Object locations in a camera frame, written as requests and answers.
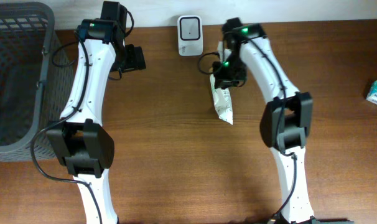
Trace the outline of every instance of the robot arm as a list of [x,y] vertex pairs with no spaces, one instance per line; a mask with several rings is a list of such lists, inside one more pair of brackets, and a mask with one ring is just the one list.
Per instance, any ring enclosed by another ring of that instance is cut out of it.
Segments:
[[59,163],[74,180],[90,185],[91,192],[78,184],[87,224],[119,223],[108,182],[114,142],[102,128],[101,108],[109,72],[121,75],[146,68],[141,48],[125,46],[127,14],[120,3],[105,1],[100,19],[85,19],[78,26],[77,72],[60,115],[60,119],[69,118],[46,133]]
[[[215,88],[245,83],[248,67],[266,102],[260,131],[277,164],[283,202],[268,223],[320,223],[309,202],[304,166],[312,114],[310,94],[301,93],[289,81],[259,24],[244,26],[234,18],[227,20],[222,31],[220,62],[212,65]],[[285,115],[285,110],[292,114]]]

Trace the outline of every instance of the mesh basket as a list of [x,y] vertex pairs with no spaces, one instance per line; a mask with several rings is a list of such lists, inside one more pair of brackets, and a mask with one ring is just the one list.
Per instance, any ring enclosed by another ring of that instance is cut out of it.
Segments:
[[[0,4],[0,161],[30,160],[29,142],[58,120],[73,83],[73,68],[57,68],[50,53],[60,47],[54,15],[38,2]],[[67,63],[64,51],[57,63]],[[45,136],[36,140],[38,159],[54,157]]]

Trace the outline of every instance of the white snack packet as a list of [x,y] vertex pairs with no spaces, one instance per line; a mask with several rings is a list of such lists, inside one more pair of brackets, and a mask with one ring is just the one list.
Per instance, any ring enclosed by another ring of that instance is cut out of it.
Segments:
[[227,123],[233,124],[233,105],[231,104],[231,96],[228,88],[222,90],[215,89],[215,77],[210,75],[211,89],[213,96],[213,105],[219,115],[219,118]]

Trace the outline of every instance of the cable clip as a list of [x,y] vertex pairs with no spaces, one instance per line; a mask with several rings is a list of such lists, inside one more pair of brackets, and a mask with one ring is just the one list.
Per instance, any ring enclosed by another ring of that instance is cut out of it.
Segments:
[[37,90],[39,89],[40,84],[43,84],[43,86],[46,86],[46,80],[37,81],[37,83],[36,83]]
[[118,69],[119,79],[122,79],[122,70],[121,67]]
[[43,56],[46,56],[47,54],[49,54],[49,51],[46,50],[46,46],[44,46],[44,45],[42,46],[41,53],[42,53]]
[[76,106],[71,106],[71,107],[74,109],[74,111],[82,112],[82,109],[78,110],[78,108]]
[[280,214],[274,214],[270,219],[269,221],[267,222],[267,224],[275,224],[275,222],[280,219]]

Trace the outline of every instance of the wooden table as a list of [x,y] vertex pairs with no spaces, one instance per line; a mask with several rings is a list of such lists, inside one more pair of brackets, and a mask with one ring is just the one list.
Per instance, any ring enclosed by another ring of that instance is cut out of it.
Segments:
[[[317,218],[377,223],[377,20],[264,24],[291,81],[314,99],[307,143],[309,197]],[[205,26],[204,52],[220,26]],[[103,124],[115,142],[110,170],[123,222],[227,223],[267,218],[281,204],[276,163],[263,144],[261,92],[249,76],[231,89],[234,125],[218,119],[198,57],[177,52],[176,27],[135,28],[147,69],[108,82]],[[71,31],[57,32],[63,43]],[[76,49],[68,50],[76,55]],[[69,177],[56,160],[50,174]],[[0,162],[0,223],[85,223],[76,185],[43,178],[31,162]]]

